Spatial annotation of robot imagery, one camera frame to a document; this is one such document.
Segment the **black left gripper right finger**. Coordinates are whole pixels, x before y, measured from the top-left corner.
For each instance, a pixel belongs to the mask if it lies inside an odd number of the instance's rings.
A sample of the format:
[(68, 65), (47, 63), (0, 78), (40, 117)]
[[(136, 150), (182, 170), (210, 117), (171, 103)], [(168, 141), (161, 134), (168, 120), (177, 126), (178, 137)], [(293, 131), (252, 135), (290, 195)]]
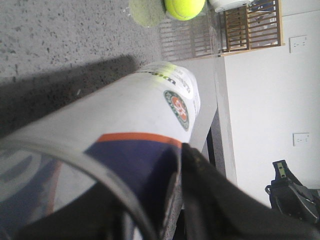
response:
[(188, 240), (318, 240), (315, 227), (270, 209), (182, 144), (182, 196)]

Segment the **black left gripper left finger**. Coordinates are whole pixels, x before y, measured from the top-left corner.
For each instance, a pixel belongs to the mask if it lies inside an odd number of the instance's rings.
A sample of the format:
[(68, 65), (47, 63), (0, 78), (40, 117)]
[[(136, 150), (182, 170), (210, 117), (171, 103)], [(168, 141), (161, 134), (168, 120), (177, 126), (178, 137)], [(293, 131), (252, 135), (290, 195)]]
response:
[(135, 224), (122, 203), (94, 184), (58, 211), (29, 223), (16, 240), (132, 240)]

